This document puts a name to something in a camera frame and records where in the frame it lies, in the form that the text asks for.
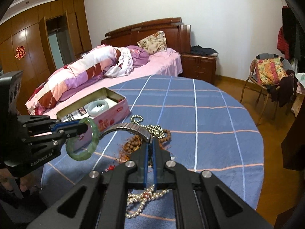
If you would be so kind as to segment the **red string ornament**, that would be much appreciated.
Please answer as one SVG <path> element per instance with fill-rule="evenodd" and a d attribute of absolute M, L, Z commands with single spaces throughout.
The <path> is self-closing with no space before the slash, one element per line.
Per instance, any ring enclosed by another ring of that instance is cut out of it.
<path fill-rule="evenodd" d="M 113 170 L 115 170 L 115 168 L 116 168 L 116 165 L 112 164 L 112 165 L 109 165 L 104 171 L 105 172 L 113 171 Z"/>

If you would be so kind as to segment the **green jade bangle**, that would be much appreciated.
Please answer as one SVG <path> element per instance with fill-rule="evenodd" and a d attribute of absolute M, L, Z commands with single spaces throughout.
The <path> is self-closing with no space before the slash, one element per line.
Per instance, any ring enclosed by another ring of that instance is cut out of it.
<path fill-rule="evenodd" d="M 78 126 L 81 124 L 87 126 L 85 132 L 66 141 L 66 152 L 70 158 L 76 161 L 89 159 L 99 143 L 100 132 L 95 121 L 90 117 L 85 117 L 79 121 Z"/>

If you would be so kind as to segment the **pale jade bangle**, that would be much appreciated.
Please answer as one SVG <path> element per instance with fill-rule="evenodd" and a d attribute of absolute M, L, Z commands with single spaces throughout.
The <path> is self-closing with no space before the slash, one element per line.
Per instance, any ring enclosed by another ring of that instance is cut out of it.
<path fill-rule="evenodd" d="M 109 109 L 109 104 L 105 100 L 96 100 L 89 103 L 87 113 L 91 117 L 97 117 L 104 111 Z"/>

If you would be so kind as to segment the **printed paper in tin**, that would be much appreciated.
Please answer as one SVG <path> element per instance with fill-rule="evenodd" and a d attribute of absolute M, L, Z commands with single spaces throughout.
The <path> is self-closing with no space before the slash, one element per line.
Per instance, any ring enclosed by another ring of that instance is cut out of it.
<path fill-rule="evenodd" d="M 114 101 L 110 98 L 107 98 L 105 96 L 97 98 L 93 101 L 96 101 L 96 100 L 105 100 L 109 104 L 109 109 L 117 104 L 116 101 Z M 87 107 L 88 107 L 89 103 L 87 103 L 84 106 L 79 107 L 75 111 L 73 111 L 71 113 L 68 113 L 67 115 L 63 116 L 63 118 L 61 118 L 60 121 L 61 122 L 67 122 L 67 121 L 70 121 L 70 120 L 78 120 L 78 119 L 82 119 L 82 118 L 85 118 L 85 117 L 90 117 L 92 119 L 95 118 L 95 117 L 89 116 L 89 114 L 87 113 Z"/>

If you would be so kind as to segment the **pink metal tin box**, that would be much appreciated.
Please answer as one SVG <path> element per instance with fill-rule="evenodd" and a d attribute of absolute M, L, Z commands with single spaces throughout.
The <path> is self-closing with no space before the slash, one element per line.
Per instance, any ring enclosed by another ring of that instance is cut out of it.
<path fill-rule="evenodd" d="M 105 131 L 129 115 L 125 96 L 103 87 L 69 104 L 56 114 L 60 123 L 75 125 L 80 119 L 94 120 L 100 132 Z"/>

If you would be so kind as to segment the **striped pink quilt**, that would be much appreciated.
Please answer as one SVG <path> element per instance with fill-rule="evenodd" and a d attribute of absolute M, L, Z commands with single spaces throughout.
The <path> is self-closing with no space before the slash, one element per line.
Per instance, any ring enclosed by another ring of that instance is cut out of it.
<path fill-rule="evenodd" d="M 42 115 L 55 107 L 62 95 L 87 81 L 105 75 L 119 68 L 116 77 L 127 76 L 133 71 L 131 52 L 126 47 L 101 45 L 93 48 L 77 61 L 55 71 L 44 83 L 35 89 L 26 102 L 30 115 Z"/>

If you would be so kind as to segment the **red paper decoration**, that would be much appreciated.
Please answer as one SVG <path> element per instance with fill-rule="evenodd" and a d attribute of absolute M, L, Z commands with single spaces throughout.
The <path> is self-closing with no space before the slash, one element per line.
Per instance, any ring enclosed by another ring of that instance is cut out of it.
<path fill-rule="evenodd" d="M 21 60 L 26 56 L 26 51 L 24 46 L 17 46 L 16 47 L 16 53 L 15 53 L 15 58 L 17 60 Z"/>

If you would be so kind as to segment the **wooden wardrobe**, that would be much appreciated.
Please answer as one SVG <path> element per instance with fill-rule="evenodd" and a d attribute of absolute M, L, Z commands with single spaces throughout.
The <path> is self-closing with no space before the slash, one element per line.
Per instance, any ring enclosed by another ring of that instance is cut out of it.
<path fill-rule="evenodd" d="M 17 108 L 28 114 L 26 101 L 34 90 L 55 70 L 50 44 L 47 42 L 47 21 L 64 16 L 68 22 L 68 35 L 72 55 L 79 58 L 92 49 L 84 0 L 56 0 L 21 12 L 1 25 L 1 67 L 4 73 L 23 71 Z M 16 47 L 24 46 L 26 56 L 15 58 Z"/>

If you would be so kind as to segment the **purple garment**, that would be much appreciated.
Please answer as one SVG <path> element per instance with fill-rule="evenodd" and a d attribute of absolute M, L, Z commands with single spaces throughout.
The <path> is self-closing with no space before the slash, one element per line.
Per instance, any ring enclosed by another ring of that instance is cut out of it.
<path fill-rule="evenodd" d="M 142 67 L 149 62 L 149 54 L 145 49 L 139 46 L 127 46 L 127 48 L 130 50 L 134 68 Z"/>

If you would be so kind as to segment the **wooden nightstand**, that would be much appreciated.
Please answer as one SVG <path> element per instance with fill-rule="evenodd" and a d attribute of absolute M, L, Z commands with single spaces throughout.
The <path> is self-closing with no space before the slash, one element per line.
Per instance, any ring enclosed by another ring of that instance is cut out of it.
<path fill-rule="evenodd" d="M 216 56 L 200 56 L 184 53 L 180 58 L 183 70 L 180 76 L 214 84 L 216 78 Z"/>

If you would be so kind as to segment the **floral pillow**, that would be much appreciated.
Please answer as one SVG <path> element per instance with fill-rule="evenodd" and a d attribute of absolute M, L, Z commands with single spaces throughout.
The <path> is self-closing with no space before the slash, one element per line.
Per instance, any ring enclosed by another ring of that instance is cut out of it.
<path fill-rule="evenodd" d="M 165 51 L 167 49 L 165 32 L 157 31 L 156 33 L 138 41 L 137 45 L 144 49 L 149 55 Z"/>

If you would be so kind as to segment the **dark clothes on nightstand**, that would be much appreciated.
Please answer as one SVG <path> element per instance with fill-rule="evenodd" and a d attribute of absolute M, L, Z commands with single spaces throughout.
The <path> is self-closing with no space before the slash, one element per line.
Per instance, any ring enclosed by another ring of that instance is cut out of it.
<path fill-rule="evenodd" d="M 200 55 L 200 56 L 217 56 L 218 52 L 212 48 L 203 48 L 201 46 L 192 46 L 191 54 Z"/>

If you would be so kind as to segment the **wooden headboard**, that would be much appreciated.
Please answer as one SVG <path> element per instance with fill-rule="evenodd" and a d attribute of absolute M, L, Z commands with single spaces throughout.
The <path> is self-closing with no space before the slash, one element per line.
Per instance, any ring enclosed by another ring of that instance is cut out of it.
<path fill-rule="evenodd" d="M 179 53 L 191 51 L 191 26 L 183 24 L 181 17 L 145 21 L 121 27 L 105 34 L 101 44 L 116 47 L 137 45 L 137 42 L 157 31 L 163 31 L 168 47 Z"/>

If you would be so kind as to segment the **wooden chair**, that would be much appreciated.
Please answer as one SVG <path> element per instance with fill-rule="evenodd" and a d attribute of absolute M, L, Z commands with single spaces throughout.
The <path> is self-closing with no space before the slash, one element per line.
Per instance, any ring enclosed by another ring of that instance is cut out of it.
<path fill-rule="evenodd" d="M 246 79 L 246 83 L 251 81 L 255 85 L 260 87 L 259 97 L 264 97 L 264 105 L 262 111 L 258 117 L 256 124 L 258 125 L 261 121 L 261 118 L 264 114 L 264 111 L 267 106 L 267 102 L 271 100 L 275 103 L 276 108 L 281 108 L 283 106 L 287 106 L 286 111 L 289 111 L 292 106 L 293 102 L 296 98 L 296 90 L 297 90 L 297 81 L 295 80 L 295 71 L 292 68 L 291 63 L 286 59 L 281 57 L 281 62 L 283 64 L 283 68 L 288 75 L 287 77 L 283 77 L 279 84 L 277 85 L 260 85 L 256 78 L 255 74 L 255 61 L 263 60 L 263 59 L 270 59 L 278 57 L 276 54 L 269 54 L 269 53 L 262 53 L 258 54 L 255 59 L 251 62 L 249 76 Z"/>

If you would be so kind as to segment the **hanging clothes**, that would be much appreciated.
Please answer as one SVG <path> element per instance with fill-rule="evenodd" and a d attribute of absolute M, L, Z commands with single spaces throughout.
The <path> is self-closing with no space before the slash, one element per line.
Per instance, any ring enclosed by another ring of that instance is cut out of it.
<path fill-rule="evenodd" d="M 287 60 L 297 60 L 298 71 L 304 72 L 304 31 L 288 6 L 282 7 L 282 27 L 278 33 L 277 49 Z"/>

